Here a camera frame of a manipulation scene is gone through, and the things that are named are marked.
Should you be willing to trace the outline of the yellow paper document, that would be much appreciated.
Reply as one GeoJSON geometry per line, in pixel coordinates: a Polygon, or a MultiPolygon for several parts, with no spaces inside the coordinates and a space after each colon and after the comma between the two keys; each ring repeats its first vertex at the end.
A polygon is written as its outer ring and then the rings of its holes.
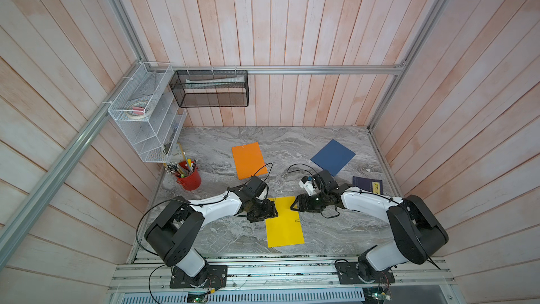
{"type": "Polygon", "coordinates": [[[292,211],[295,197],[271,198],[278,216],[265,220],[269,248],[295,246],[305,243],[299,212],[292,211]]]}

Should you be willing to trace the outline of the blue paper document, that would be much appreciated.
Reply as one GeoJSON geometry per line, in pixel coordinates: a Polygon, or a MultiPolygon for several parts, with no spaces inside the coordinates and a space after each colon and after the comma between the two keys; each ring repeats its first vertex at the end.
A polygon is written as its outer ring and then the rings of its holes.
{"type": "Polygon", "coordinates": [[[311,161],[335,177],[355,155],[352,150],[332,139],[311,158],[311,161]]]}

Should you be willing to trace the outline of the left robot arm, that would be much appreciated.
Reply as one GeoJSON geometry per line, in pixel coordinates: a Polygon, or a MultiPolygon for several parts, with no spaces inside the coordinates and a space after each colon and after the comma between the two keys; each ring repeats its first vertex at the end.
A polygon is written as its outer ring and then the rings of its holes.
{"type": "Polygon", "coordinates": [[[201,200],[173,198],[146,229],[143,237],[168,267],[200,282],[208,276],[208,263],[194,249],[200,230],[225,217],[251,223],[278,217],[275,203],[267,198],[268,186],[254,176],[245,184],[201,200]]]}

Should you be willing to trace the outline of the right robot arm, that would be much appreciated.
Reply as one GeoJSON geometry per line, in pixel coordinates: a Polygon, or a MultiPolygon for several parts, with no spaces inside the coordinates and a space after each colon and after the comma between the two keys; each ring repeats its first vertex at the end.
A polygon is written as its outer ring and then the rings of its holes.
{"type": "Polygon", "coordinates": [[[422,198],[390,197],[365,191],[351,184],[339,185],[326,170],[303,177],[300,186],[305,193],[296,197],[291,210],[300,213],[319,213],[333,207],[363,213],[382,220],[390,226],[392,240],[364,251],[355,263],[336,262],[336,270],[355,270],[364,283],[405,263],[422,265],[449,242],[447,231],[422,198]]]}

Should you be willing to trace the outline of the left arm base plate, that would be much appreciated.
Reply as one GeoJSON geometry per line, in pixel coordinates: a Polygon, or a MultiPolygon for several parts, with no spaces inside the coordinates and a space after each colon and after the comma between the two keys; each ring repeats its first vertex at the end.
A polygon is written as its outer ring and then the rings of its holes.
{"type": "Polygon", "coordinates": [[[218,290],[226,286],[228,266],[208,265],[193,277],[188,276],[179,267],[172,268],[172,278],[170,280],[171,289],[214,289],[218,290]]]}

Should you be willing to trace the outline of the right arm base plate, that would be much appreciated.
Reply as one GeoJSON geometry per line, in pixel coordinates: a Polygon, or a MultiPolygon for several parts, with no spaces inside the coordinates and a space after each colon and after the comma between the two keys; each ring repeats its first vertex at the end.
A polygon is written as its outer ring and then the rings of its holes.
{"type": "Polygon", "coordinates": [[[394,284],[395,276],[391,269],[374,270],[364,262],[349,262],[338,259],[334,262],[340,284],[394,284]]]}

